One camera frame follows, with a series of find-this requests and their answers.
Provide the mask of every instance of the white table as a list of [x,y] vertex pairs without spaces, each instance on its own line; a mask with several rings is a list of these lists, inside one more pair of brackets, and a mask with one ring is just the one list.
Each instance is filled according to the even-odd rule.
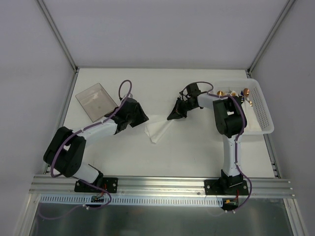
[[[91,123],[75,95],[96,83],[101,83],[119,104],[118,87],[123,80],[130,79],[131,93],[150,118],[167,117],[178,92],[188,83],[217,78],[246,78],[246,74],[244,70],[80,69],[64,125],[78,128]],[[83,159],[105,175],[219,177],[223,142],[213,111],[195,109],[187,119],[175,121],[157,144],[151,143],[142,124],[87,147]],[[242,168],[249,177],[274,177],[262,135],[243,137]]]

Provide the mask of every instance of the white plastic basket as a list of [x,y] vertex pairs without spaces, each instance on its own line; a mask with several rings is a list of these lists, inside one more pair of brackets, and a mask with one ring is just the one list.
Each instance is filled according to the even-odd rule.
[[262,131],[247,131],[244,135],[270,134],[274,131],[274,124],[271,120],[265,97],[261,91],[259,83],[254,79],[220,79],[213,82],[213,93],[218,91],[236,91],[240,94],[245,88],[250,90],[249,99],[256,114],[257,121]]

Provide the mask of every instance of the white cloth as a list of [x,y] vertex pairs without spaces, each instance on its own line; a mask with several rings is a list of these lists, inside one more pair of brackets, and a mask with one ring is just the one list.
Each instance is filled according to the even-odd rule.
[[156,144],[163,134],[172,125],[174,120],[167,120],[166,116],[151,115],[145,123],[144,132],[150,137],[151,142]]
[[247,119],[247,126],[244,129],[244,134],[246,134],[246,132],[261,131],[256,114],[250,103],[248,101],[244,101],[242,103],[242,108]]

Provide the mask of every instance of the purple cable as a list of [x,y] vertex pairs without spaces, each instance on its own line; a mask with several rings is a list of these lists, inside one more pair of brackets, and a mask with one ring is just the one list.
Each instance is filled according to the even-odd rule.
[[213,90],[213,88],[214,88],[213,85],[211,85],[211,86],[212,86],[212,88],[207,91],[208,95],[209,95],[209,96],[212,96],[212,97],[218,97],[218,98],[225,98],[225,97],[231,98],[232,101],[233,101],[233,103],[234,103],[234,105],[235,105],[235,106],[237,107],[237,109],[239,110],[239,112],[240,112],[240,114],[241,114],[241,118],[242,118],[242,129],[241,129],[241,131],[239,132],[239,134],[238,134],[238,135],[236,136],[236,138],[235,138],[235,165],[236,165],[236,168],[237,168],[237,170],[239,171],[239,173],[241,173],[241,175],[242,175],[245,179],[248,180],[248,182],[250,183],[251,189],[250,189],[250,192],[249,192],[247,198],[245,199],[245,201],[243,201],[243,203],[235,209],[235,211],[236,211],[236,210],[238,210],[241,206],[243,206],[243,205],[248,201],[248,199],[251,197],[251,195],[252,195],[252,181],[250,180],[250,178],[248,178],[248,177],[241,171],[241,169],[240,169],[240,167],[239,167],[239,165],[238,165],[238,159],[237,159],[237,141],[238,141],[239,137],[244,133],[244,129],[245,129],[245,116],[244,116],[244,113],[242,112],[242,109],[241,109],[240,105],[237,103],[237,101],[235,100],[235,98],[234,98],[233,96],[231,96],[231,95],[219,96],[219,95],[211,94],[210,92],[211,92],[211,91]]
[[[106,118],[103,122],[100,121],[100,122],[97,122],[97,123],[94,123],[94,124],[90,124],[90,125],[84,127],[82,130],[79,130],[79,131],[77,131],[77,132],[71,134],[71,135],[70,135],[68,138],[66,138],[66,140],[61,144],[61,146],[59,147],[58,151],[56,152],[56,155],[55,155],[55,157],[54,157],[54,159],[53,159],[53,161],[52,161],[52,164],[51,164],[50,175],[51,175],[52,178],[56,178],[56,177],[61,176],[61,174],[54,175],[54,168],[55,168],[55,164],[56,164],[57,158],[58,158],[58,156],[59,156],[61,150],[63,149],[64,145],[65,145],[70,139],[72,139],[75,135],[77,135],[77,134],[79,134],[79,133],[81,133],[81,132],[83,132],[83,131],[85,131],[85,130],[88,130],[88,129],[92,128],[92,127],[95,127],[95,126],[97,126],[97,125],[102,125],[103,123],[107,122],[107,121],[108,121],[109,119],[111,119],[111,118],[120,110],[120,108],[124,105],[124,103],[126,102],[127,98],[129,97],[129,95],[130,95],[130,93],[131,93],[131,89],[132,89],[132,82],[131,82],[130,80],[124,80],[124,81],[120,84],[120,86],[119,86],[118,94],[120,95],[121,88],[122,88],[122,86],[123,86],[123,84],[124,84],[125,82],[129,82],[129,83],[130,83],[129,91],[128,91],[128,93],[126,94],[125,99],[122,100],[120,106],[113,112],[113,114],[111,114],[111,115],[110,115],[108,118]],[[110,204],[110,203],[112,202],[112,196],[111,196],[110,193],[107,192],[105,189],[102,189],[102,188],[99,188],[99,187],[97,187],[97,186],[94,186],[94,185],[92,185],[92,184],[90,184],[90,183],[88,183],[88,182],[86,182],[86,181],[84,181],[84,180],[82,180],[82,179],[80,179],[80,181],[83,182],[83,183],[85,183],[86,185],[92,187],[92,188],[95,188],[95,189],[97,189],[97,190],[100,190],[101,192],[106,193],[106,194],[109,196],[109,201],[108,201],[107,203],[102,204],[102,205],[99,206],[99,207],[90,207],[89,209],[101,209],[101,208],[107,206],[108,204]],[[79,208],[79,207],[81,207],[81,206],[82,206],[82,205],[77,205],[77,206],[75,206],[74,208],[72,208],[70,211],[68,211],[68,212],[67,212],[66,214],[64,214],[64,215],[61,215],[61,216],[58,216],[58,217],[52,217],[52,218],[50,218],[50,217],[45,217],[45,216],[43,216],[43,215],[40,213],[40,205],[39,205],[39,207],[38,207],[38,213],[37,213],[37,214],[38,214],[41,218],[43,218],[43,219],[45,219],[45,220],[57,220],[57,219],[61,219],[61,218],[65,217],[65,216],[67,216],[68,214],[70,214],[70,213],[73,212],[75,209],[77,209],[77,208]]]

